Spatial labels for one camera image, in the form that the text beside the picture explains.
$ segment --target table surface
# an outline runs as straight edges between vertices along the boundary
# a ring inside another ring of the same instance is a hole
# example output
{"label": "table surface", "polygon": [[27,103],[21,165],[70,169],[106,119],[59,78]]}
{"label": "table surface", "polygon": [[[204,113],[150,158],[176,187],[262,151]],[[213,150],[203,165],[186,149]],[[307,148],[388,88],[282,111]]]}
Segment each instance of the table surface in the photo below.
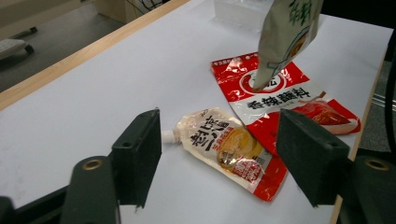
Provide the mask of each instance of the table surface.
{"label": "table surface", "polygon": [[[107,155],[155,107],[163,130],[205,108],[233,114],[210,62],[257,50],[260,34],[217,20],[213,0],[186,2],[173,0],[0,93],[2,195],[19,207],[66,186],[76,163]],[[321,16],[317,38],[294,62],[364,126],[390,35]],[[354,158],[361,133],[340,138]],[[334,222],[337,204],[311,207],[291,175],[262,202],[182,146],[163,145],[145,209],[120,209],[123,223],[317,224]]]}

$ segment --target floor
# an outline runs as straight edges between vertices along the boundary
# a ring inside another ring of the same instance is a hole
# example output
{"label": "floor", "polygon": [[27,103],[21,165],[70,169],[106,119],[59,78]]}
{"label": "floor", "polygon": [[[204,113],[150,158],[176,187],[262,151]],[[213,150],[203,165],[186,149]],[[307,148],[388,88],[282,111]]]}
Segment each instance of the floor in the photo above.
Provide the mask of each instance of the floor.
{"label": "floor", "polygon": [[[119,29],[122,25],[121,22],[98,14],[95,6],[89,3],[53,21],[38,25],[37,33],[31,34],[30,31],[26,31],[14,36],[34,46],[35,53],[27,55],[26,52],[21,51],[0,61],[0,91],[59,62],[95,40]],[[375,88],[375,93],[378,95],[385,95],[389,69],[390,62],[384,62]],[[371,105],[361,139],[361,148],[389,151],[383,114],[383,106]]]}

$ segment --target white cap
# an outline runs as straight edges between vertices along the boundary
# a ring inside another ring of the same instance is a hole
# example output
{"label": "white cap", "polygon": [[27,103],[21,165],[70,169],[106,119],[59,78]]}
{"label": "white cap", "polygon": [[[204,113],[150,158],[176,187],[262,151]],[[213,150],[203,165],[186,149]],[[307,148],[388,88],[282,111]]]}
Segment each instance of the white cap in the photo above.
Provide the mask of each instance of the white cap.
{"label": "white cap", "polygon": [[177,130],[162,131],[161,140],[163,143],[179,143],[180,132]]}

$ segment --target red snack package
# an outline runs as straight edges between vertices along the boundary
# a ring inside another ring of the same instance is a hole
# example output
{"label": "red snack package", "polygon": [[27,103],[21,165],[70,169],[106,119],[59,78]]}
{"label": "red snack package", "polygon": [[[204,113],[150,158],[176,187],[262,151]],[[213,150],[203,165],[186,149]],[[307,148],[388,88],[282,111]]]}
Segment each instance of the red snack package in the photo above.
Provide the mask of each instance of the red snack package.
{"label": "red snack package", "polygon": [[272,78],[266,88],[253,92],[258,68],[253,52],[211,63],[221,90],[247,129],[274,155],[280,108],[292,109],[334,134],[356,133],[360,120],[313,83],[294,63]]}

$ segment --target plastic bag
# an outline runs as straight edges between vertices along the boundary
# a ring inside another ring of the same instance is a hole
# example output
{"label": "plastic bag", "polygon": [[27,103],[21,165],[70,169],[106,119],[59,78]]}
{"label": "plastic bag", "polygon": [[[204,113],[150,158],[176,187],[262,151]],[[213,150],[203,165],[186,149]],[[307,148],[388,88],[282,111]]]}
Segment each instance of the plastic bag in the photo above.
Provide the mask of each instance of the plastic bag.
{"label": "plastic bag", "polygon": [[179,143],[260,199],[270,202],[286,166],[250,134],[242,122],[219,108],[184,116],[177,128],[163,132],[164,143]]}
{"label": "plastic bag", "polygon": [[233,111],[274,155],[280,108],[305,114],[334,134],[361,129],[361,122],[353,113],[323,92],[294,63],[273,77],[265,89],[253,92],[258,64],[258,54],[254,52],[215,61],[211,66]]}
{"label": "plastic bag", "polygon": [[315,38],[323,0],[275,0],[262,26],[258,75],[253,91],[262,90]]}

